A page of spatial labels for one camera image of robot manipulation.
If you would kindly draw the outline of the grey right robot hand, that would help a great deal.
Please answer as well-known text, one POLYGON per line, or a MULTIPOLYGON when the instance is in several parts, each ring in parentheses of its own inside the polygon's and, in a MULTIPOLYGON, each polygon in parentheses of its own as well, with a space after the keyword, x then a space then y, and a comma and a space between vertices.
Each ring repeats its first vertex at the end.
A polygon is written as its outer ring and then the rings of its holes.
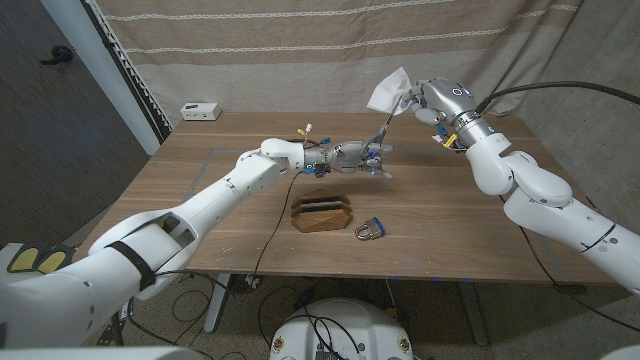
POLYGON ((446 122, 467 148, 495 133, 487 121, 476 114, 471 92, 460 83, 444 78, 418 80, 402 95, 399 107, 410 109, 420 122, 430 126, 446 122))

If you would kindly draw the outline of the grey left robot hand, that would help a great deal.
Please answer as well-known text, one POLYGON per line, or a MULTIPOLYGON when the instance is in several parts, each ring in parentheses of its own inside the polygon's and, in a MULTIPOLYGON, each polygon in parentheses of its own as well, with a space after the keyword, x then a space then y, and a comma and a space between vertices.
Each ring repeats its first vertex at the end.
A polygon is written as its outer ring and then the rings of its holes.
POLYGON ((392 150, 391 145, 379 143, 342 142, 329 148, 328 163, 331 169, 341 173, 362 171, 391 179, 392 175, 383 169, 383 160, 392 150))

